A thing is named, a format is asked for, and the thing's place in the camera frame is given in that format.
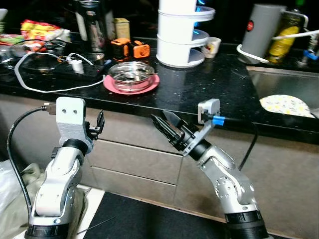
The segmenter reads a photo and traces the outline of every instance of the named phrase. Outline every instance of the gray thermos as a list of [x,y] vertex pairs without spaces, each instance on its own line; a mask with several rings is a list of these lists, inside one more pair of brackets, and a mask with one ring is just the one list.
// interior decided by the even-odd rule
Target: gray thermos
[[[281,5],[255,4],[241,49],[252,55],[264,57],[285,9],[286,6]],[[259,63],[258,60],[242,54],[239,55],[239,60],[248,64]]]

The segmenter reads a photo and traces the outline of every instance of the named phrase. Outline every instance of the blue connector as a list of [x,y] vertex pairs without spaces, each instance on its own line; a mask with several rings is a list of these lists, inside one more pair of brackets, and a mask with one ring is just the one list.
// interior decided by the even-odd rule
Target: blue connector
[[214,116],[213,124],[223,126],[225,122],[225,116]]
[[315,61],[318,60],[319,56],[316,56],[315,54],[313,54],[312,52],[310,51],[307,51],[307,50],[304,50],[304,56],[307,56],[309,57],[310,59],[313,59]]

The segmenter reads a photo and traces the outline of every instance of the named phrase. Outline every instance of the cabinet drawer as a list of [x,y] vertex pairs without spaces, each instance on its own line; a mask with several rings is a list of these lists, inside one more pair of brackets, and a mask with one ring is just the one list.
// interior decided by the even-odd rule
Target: cabinet drawer
[[[99,110],[87,108],[86,121],[95,124]],[[104,111],[105,126],[100,139],[178,153],[153,125],[151,118]]]
[[113,193],[173,204],[176,186],[147,178],[92,167],[98,187]]
[[81,178],[80,184],[97,188],[98,185],[96,183],[96,179],[91,168],[91,163],[87,157],[85,157],[81,169],[82,169],[82,178]]
[[151,149],[98,140],[88,155],[93,166],[177,184],[182,157]]

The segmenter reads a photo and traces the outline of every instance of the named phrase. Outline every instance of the charger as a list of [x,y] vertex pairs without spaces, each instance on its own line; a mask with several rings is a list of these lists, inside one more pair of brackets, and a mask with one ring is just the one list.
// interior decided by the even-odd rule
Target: charger
[[72,69],[77,74],[84,74],[83,63],[81,60],[71,60],[69,62],[72,65]]

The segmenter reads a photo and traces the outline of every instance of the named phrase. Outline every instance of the pink plate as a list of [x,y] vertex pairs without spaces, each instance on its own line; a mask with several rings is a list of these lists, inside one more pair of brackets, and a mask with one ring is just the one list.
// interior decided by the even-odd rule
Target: pink plate
[[159,76],[157,74],[154,74],[151,77],[154,77],[153,84],[151,86],[147,87],[146,89],[144,89],[142,91],[138,91],[138,92],[123,92],[123,91],[119,91],[118,89],[116,89],[114,87],[114,84],[113,84],[114,83],[114,79],[110,75],[107,75],[104,78],[103,85],[104,85],[104,87],[106,89],[108,89],[109,91],[112,91],[113,93],[117,93],[117,94],[121,94],[121,95],[137,95],[137,94],[142,94],[142,93],[151,91],[151,90],[153,90],[154,88],[156,88],[159,85],[159,83],[160,83]]

